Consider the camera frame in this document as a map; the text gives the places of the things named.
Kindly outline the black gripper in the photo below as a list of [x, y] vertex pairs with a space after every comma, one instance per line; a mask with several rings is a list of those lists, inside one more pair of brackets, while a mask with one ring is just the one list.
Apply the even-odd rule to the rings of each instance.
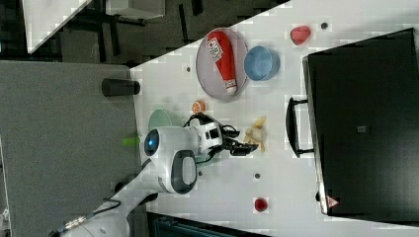
[[221, 125], [221, 145], [219, 151], [228, 151], [232, 156], [246, 156], [247, 154], [255, 151], [259, 145], [251, 143], [241, 143], [236, 140], [239, 135], [239, 131], [231, 125]]

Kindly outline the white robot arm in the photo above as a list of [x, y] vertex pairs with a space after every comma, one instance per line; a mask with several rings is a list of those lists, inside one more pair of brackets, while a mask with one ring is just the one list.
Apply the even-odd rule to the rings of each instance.
[[258, 148], [236, 141], [237, 135], [217, 122], [150, 130], [143, 141], [146, 161], [140, 173], [98, 208], [66, 222], [48, 237], [129, 237], [127, 217], [146, 198], [160, 193], [184, 195], [197, 182], [199, 164], [223, 150], [245, 156]]

